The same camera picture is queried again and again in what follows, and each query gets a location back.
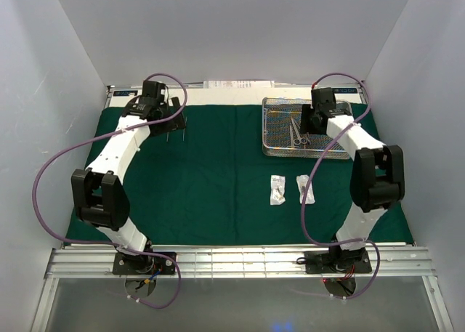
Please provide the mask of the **plastic packet black yellow part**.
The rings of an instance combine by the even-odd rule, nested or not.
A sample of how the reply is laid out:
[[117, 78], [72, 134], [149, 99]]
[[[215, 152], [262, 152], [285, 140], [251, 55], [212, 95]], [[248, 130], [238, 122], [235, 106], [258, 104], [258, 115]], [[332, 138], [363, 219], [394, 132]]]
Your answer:
[[299, 189], [299, 202], [300, 204], [311, 205], [315, 203], [315, 196], [312, 189], [312, 184], [307, 186], [309, 182], [308, 175], [299, 175], [296, 177], [297, 187]]

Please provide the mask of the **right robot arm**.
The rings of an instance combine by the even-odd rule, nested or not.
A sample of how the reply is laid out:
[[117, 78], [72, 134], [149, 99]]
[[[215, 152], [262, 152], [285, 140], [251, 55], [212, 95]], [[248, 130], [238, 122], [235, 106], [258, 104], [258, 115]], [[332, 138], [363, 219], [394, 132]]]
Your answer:
[[369, 273], [366, 241], [379, 219], [405, 195], [403, 151], [363, 129], [350, 110], [337, 105], [331, 87], [313, 89], [311, 96], [311, 104], [302, 107], [301, 131], [325, 134], [349, 154], [352, 205], [328, 250], [305, 253], [305, 269], [308, 274]]

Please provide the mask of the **green surgical cloth wrap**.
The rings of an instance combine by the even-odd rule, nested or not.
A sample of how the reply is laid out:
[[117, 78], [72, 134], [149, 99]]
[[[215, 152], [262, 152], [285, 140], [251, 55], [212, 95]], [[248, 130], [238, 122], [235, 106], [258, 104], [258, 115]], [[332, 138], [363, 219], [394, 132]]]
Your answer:
[[[130, 217], [154, 243], [191, 246], [328, 242], [352, 200], [350, 160], [269, 157], [258, 105], [185, 108], [187, 128], [145, 140], [124, 177]], [[286, 201], [270, 205], [270, 178], [286, 178]], [[315, 203], [300, 204], [308, 175]]]

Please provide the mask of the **metal mesh instrument tray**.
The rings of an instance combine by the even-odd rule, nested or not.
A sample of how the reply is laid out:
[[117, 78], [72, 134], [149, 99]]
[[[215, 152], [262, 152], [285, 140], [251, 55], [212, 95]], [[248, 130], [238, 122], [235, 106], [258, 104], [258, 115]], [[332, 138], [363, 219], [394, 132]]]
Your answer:
[[265, 97], [262, 100], [262, 151], [265, 155], [287, 158], [318, 158], [331, 138], [324, 134], [304, 134], [306, 145], [290, 148], [289, 126], [293, 117], [299, 128], [302, 105], [310, 99]]

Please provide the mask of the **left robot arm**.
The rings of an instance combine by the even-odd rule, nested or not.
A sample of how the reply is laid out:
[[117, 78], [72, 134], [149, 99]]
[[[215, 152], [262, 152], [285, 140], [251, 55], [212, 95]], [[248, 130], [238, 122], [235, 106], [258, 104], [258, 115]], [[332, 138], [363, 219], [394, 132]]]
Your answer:
[[150, 138], [186, 127], [177, 111], [179, 99], [169, 96], [167, 85], [145, 80], [140, 94], [124, 107], [116, 134], [85, 168], [70, 180], [76, 216], [114, 243], [121, 261], [137, 273], [155, 266], [151, 242], [130, 219], [130, 202], [124, 176], [142, 143]]

